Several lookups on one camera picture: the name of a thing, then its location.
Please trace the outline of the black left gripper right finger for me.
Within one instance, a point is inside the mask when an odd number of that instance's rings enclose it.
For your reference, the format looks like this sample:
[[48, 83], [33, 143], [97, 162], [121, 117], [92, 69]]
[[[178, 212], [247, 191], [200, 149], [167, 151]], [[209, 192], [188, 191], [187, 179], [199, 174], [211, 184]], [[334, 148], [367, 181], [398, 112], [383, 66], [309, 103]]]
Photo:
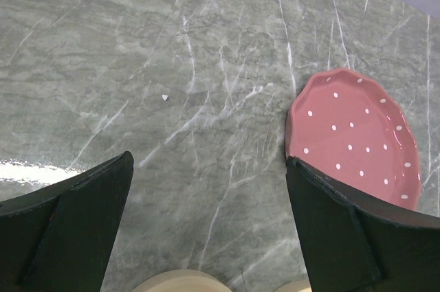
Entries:
[[439, 218], [382, 201], [297, 157], [286, 166], [313, 291], [439, 290]]

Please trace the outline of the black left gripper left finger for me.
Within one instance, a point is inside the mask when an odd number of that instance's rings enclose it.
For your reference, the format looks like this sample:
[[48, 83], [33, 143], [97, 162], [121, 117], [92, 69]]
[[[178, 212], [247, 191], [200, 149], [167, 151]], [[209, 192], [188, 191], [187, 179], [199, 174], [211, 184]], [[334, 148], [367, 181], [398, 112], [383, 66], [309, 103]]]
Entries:
[[99, 291], [133, 178], [122, 153], [1, 202], [2, 291]]

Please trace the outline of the cream lid with pink knob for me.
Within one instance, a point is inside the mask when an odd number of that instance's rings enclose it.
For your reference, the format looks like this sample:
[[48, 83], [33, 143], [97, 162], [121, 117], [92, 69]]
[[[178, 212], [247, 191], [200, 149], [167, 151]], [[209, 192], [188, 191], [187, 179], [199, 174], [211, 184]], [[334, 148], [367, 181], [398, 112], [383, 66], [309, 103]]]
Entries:
[[211, 275], [190, 269], [167, 271], [141, 283], [133, 292], [231, 292], [222, 282]]

